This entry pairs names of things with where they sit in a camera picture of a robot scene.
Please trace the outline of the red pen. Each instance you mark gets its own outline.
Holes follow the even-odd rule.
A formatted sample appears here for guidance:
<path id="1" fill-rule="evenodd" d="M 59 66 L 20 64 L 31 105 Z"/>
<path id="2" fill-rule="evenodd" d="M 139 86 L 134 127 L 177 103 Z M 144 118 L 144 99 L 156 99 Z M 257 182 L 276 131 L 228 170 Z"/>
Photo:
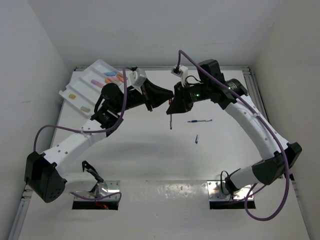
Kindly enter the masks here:
<path id="1" fill-rule="evenodd" d="M 173 102 L 173 98 L 168 101 L 169 106 L 171 106 L 172 102 Z M 170 130 L 173 129 L 172 114 L 169 115 L 169 129 L 170 129 Z"/>

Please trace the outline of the white compartment tray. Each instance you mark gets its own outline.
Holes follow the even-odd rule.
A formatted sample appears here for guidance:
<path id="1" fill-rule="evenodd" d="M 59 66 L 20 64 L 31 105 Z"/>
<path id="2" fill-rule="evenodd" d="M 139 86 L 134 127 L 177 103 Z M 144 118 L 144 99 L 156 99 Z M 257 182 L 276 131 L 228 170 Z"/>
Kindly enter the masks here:
<path id="1" fill-rule="evenodd" d="M 85 118 L 89 119 L 91 115 L 94 114 L 95 105 L 100 97 L 102 88 L 97 87 L 91 83 L 91 80 L 99 81 L 106 85 L 105 79 L 111 78 L 114 79 L 117 76 L 106 76 L 106 72 L 116 72 L 117 75 L 123 74 L 116 70 L 114 67 L 110 66 L 101 59 L 98 59 L 88 68 L 86 68 L 79 76 L 72 80 L 66 87 L 64 91 L 60 91 L 59 95 L 69 102 L 71 106 L 81 113 Z M 117 85 L 123 91 L 123 83 Z M 76 96 L 75 99 L 69 98 L 69 94 Z M 86 107 L 90 109 L 90 112 L 81 111 L 81 107 Z"/>

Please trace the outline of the blue pen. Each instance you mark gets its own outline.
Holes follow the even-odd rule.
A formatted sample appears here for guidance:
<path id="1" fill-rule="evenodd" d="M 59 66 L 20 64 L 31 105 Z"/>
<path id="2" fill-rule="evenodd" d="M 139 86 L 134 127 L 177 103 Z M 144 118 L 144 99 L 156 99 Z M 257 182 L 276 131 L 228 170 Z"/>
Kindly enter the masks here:
<path id="1" fill-rule="evenodd" d="M 188 120 L 187 123 L 202 123 L 202 122 L 212 122 L 212 119 L 194 119 Z"/>

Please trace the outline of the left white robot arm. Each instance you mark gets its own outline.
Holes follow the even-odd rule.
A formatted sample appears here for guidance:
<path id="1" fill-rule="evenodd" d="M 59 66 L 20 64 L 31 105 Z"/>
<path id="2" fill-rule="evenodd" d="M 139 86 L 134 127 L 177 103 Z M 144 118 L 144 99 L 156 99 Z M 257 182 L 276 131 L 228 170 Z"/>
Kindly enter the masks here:
<path id="1" fill-rule="evenodd" d="M 127 88 L 122 91 L 115 83 L 105 85 L 95 105 L 94 114 L 76 133 L 45 150 L 33 151 L 26 159 L 24 180 L 45 202 L 51 203 L 63 193 L 94 192 L 104 179 L 89 166 L 82 172 L 68 173 L 67 167 L 84 151 L 116 131 L 123 121 L 122 110 L 146 105 L 151 111 L 159 107 L 174 94 L 149 80 L 142 91 Z"/>

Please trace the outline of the white eraser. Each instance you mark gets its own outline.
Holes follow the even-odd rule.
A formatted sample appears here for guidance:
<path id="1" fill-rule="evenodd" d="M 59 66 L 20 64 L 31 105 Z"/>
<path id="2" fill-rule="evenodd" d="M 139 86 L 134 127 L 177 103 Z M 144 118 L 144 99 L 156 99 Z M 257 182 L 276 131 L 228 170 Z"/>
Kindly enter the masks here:
<path id="1" fill-rule="evenodd" d="M 84 106 L 81 106 L 80 110 L 83 111 L 83 112 L 86 112 L 86 113 L 89 113 L 91 111 L 90 108 L 87 108 L 87 107 L 84 107 Z"/>

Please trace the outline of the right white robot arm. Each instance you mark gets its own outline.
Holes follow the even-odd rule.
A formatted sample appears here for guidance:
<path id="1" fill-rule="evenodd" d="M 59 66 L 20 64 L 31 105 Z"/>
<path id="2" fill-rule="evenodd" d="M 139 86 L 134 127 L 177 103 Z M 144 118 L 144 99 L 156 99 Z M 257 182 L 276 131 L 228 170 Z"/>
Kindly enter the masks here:
<path id="1" fill-rule="evenodd" d="M 285 173 L 285 161 L 292 167 L 302 152 L 299 143 L 289 143 L 276 133 L 254 105 L 247 89 L 235 78 L 225 80 L 219 63 L 210 59 L 200 62 L 199 82 L 188 83 L 188 68 L 174 66 L 171 73 L 180 77 L 174 86 L 174 98 L 168 115 L 189 112 L 194 103 L 211 100 L 226 111 L 249 136 L 261 156 L 261 161 L 239 168 L 224 179 L 224 189 L 233 194 L 247 185 L 270 185 Z"/>

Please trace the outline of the blue highlighter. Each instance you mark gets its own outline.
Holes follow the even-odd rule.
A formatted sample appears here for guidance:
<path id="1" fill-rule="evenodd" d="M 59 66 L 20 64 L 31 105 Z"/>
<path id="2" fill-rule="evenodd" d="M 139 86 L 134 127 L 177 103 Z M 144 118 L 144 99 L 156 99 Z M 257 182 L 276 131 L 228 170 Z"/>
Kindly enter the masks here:
<path id="1" fill-rule="evenodd" d="M 114 72 L 114 71 L 112 71 L 112 72 L 104 72 L 103 74 L 104 74 L 105 76 L 107 76 L 107 77 L 114 77 L 114 76 L 117 75 L 117 73 Z"/>

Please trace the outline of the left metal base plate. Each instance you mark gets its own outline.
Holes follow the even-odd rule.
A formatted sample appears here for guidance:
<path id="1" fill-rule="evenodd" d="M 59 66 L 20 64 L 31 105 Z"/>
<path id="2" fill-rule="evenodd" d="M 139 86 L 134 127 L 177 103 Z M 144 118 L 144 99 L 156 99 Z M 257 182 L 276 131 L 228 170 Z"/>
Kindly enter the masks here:
<path id="1" fill-rule="evenodd" d="M 122 198 L 120 181 L 98 182 L 91 191 L 76 191 L 71 194 L 84 201 L 119 202 Z"/>

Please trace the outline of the yellow eraser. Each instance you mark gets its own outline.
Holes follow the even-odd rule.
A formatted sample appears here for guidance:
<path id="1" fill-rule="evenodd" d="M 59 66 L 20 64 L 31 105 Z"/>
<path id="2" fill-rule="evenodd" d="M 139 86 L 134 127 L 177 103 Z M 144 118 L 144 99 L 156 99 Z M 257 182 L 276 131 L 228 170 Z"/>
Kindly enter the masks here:
<path id="1" fill-rule="evenodd" d="M 69 94 L 69 96 L 68 96 L 70 99 L 75 99 L 76 98 L 76 96 L 74 95 L 74 94 Z"/>

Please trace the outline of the purple pink highlighter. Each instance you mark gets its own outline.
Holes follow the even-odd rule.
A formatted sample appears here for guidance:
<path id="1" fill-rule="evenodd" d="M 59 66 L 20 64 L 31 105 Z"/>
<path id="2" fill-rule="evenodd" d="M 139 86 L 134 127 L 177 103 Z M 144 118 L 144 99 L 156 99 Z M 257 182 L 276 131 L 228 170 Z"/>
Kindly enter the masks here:
<path id="1" fill-rule="evenodd" d="M 101 82 L 99 82 L 99 81 L 97 81 L 97 80 L 95 80 L 95 79 L 92 79 L 92 80 L 91 80 L 91 83 L 92 83 L 93 85 L 99 87 L 99 88 L 103 88 L 103 87 L 104 87 L 104 84 L 103 84 L 103 83 L 101 83 Z"/>

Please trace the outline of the metal base plate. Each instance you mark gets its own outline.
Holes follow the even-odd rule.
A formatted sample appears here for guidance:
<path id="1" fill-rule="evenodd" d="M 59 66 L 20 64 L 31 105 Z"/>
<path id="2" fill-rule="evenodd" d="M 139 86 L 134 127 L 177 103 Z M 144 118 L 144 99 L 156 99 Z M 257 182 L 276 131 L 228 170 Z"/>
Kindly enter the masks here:
<path id="1" fill-rule="evenodd" d="M 225 181 L 222 180 L 208 180 L 207 191 L 208 198 L 211 202 L 232 202 L 243 200 L 251 189 L 251 185 L 246 185 L 240 190 L 230 194 L 225 187 Z"/>
<path id="2" fill-rule="evenodd" d="M 71 194 L 84 201 L 119 202 L 122 198 L 120 181 L 98 182 L 91 191 L 76 191 Z"/>

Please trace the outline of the orange capped white highlighter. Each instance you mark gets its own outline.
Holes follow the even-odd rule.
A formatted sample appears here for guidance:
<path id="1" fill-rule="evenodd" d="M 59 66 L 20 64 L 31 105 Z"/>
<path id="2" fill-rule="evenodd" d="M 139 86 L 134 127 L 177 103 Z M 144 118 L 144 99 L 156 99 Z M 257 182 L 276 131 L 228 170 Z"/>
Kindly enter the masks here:
<path id="1" fill-rule="evenodd" d="M 116 85 L 118 85 L 118 86 L 123 83 L 122 81 L 118 80 L 117 78 L 109 78 L 109 77 L 107 77 L 107 78 L 104 80 L 104 82 L 105 82 L 106 84 L 111 84 L 111 83 L 113 83 L 113 84 L 116 84 Z"/>

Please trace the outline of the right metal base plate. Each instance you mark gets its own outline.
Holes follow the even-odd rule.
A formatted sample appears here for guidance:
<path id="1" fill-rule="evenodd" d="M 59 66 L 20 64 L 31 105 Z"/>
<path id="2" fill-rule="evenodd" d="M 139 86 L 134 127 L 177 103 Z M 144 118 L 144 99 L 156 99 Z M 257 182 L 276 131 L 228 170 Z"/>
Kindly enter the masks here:
<path id="1" fill-rule="evenodd" d="M 225 187 L 225 181 L 222 180 L 208 180 L 207 191 L 208 198 L 211 202 L 232 202 L 243 200 L 251 189 L 251 185 L 246 185 L 240 190 L 230 194 Z"/>

